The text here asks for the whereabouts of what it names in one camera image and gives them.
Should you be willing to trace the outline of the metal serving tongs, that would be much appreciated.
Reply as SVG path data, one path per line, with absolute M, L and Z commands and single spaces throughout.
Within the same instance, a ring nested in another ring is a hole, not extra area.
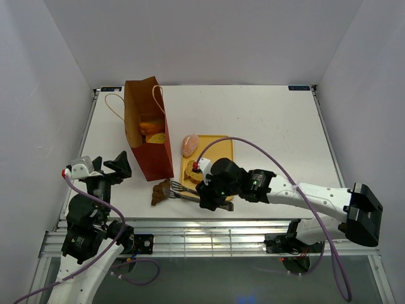
M 170 181 L 168 187 L 163 188 L 163 192 L 167 198 L 182 199 L 199 203 L 200 197 L 196 190 L 183 186 L 181 183 L 174 180 Z

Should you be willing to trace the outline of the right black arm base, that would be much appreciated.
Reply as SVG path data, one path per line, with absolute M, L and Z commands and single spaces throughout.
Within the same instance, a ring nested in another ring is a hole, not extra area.
M 265 234 L 264 244 L 267 253 L 288 253 L 291 255 L 303 255 L 305 253 L 320 253 L 325 242 L 317 241 L 309 244 L 303 243 L 296 238 L 298 225 L 301 219 L 290 222 L 287 232 L 281 235 Z

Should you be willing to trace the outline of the flower shaped golden bread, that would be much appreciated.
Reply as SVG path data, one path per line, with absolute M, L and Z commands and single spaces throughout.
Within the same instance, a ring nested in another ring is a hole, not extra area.
M 164 120 L 152 120 L 139 123 L 139 132 L 143 136 L 151 136 L 158 133 L 165 132 L 165 121 Z

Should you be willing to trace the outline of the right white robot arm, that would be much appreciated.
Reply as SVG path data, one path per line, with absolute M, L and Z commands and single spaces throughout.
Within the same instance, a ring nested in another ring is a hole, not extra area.
M 294 185 L 274 172 L 245 171 L 228 158 L 192 162 L 192 172 L 202 175 L 196 186 L 200 207 L 211 211 L 238 196 L 250 203 L 289 205 L 311 210 L 311 220 L 294 219 L 287 232 L 267 241 L 274 252 L 301 251 L 324 241 L 347 239 L 365 247 L 379 244 L 383 206 L 365 184 L 352 189 Z

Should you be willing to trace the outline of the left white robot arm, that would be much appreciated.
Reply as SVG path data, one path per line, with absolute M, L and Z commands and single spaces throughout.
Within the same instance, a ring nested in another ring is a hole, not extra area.
M 115 259 L 134 247 L 134 229 L 121 216 L 110 221 L 111 188 L 132 176 L 126 151 L 114 160 L 83 156 L 62 171 L 68 185 L 83 182 L 68 204 L 68 224 L 56 285 L 49 303 L 92 303 Z

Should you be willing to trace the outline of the orange oval bread loaf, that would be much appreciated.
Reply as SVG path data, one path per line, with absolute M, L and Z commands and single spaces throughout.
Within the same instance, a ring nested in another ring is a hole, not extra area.
M 165 133 L 157 133 L 157 134 L 151 134 L 146 136 L 146 143 L 152 143 L 152 144 L 163 144 L 166 139 L 166 134 Z

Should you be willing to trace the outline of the brown chocolate croissant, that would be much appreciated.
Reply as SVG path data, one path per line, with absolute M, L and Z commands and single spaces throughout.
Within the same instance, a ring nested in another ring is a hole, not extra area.
M 153 187 L 151 205 L 156 206 L 158 203 L 167 200 L 170 197 L 170 179 L 165 179 L 164 181 L 156 184 Z

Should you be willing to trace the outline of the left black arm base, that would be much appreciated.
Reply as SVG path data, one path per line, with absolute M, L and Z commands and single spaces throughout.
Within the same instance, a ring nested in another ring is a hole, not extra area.
M 153 253 L 154 235 L 136 234 L 132 226 L 126 225 L 116 243 L 123 246 L 123 254 L 150 255 Z

